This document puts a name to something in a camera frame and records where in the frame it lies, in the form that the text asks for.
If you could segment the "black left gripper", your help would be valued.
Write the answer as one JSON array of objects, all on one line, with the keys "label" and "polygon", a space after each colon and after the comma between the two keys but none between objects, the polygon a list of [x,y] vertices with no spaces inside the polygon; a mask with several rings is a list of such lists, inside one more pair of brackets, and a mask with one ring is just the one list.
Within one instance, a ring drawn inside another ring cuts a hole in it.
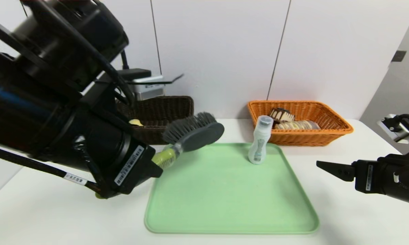
[{"label": "black left gripper", "polygon": [[130,194],[163,170],[153,163],[156,151],[143,143],[130,124],[90,124],[86,127],[86,169],[94,181],[86,187],[101,199]]}]

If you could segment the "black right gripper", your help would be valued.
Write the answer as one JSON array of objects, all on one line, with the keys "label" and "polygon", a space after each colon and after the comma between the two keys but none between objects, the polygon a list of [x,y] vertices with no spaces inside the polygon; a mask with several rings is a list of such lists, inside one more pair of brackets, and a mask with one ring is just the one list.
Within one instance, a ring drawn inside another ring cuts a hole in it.
[{"label": "black right gripper", "polygon": [[365,194],[383,194],[409,203],[409,156],[389,154],[351,165],[316,161],[316,166],[339,179],[352,182]]}]

